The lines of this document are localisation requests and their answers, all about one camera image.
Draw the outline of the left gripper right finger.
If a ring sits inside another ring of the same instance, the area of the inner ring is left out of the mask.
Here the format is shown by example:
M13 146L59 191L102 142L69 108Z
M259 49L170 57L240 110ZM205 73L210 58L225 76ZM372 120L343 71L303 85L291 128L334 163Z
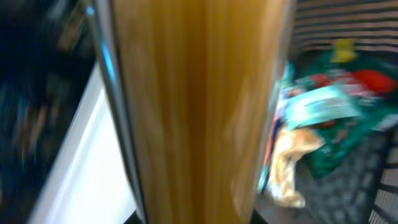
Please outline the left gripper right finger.
M253 210L250 224L269 224L257 210Z

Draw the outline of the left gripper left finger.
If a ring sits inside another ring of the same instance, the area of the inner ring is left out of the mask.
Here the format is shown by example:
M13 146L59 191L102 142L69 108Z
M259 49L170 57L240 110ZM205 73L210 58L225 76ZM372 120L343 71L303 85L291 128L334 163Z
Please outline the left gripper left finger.
M123 224L142 224L142 220L137 211L134 211L131 216Z

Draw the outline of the beige paper pouch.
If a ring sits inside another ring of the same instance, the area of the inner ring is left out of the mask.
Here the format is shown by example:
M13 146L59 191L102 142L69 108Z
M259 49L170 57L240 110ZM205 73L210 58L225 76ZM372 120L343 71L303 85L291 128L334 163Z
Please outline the beige paper pouch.
M295 189L295 171L298 161L324 145L324 140L310 128L289 130L282 128L277 133L271 157L267 194L283 207L304 208L305 199Z

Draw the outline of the green Nescafe coffee bag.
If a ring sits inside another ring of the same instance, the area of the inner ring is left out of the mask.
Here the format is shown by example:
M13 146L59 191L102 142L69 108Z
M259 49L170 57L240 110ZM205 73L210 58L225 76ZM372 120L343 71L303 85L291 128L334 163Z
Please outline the green Nescafe coffee bag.
M331 52L303 54L293 64L283 115L287 129L310 128L323 146L305 156L314 178L335 170L354 146L389 115L397 114L397 67L367 54L333 63Z

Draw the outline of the small light green packet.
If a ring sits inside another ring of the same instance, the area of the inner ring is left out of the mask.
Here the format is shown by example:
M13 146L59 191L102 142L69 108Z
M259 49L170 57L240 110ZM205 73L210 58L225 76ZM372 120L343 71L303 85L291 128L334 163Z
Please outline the small light green packet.
M361 115L361 110L341 85L330 85L289 99L284 120L286 128L292 130Z

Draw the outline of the San Remo spaghetti pack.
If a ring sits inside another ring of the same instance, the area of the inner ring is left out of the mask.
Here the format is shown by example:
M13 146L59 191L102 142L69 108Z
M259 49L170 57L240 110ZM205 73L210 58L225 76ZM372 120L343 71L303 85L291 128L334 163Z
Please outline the San Remo spaghetti pack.
M249 223L295 1L87 1L142 223Z

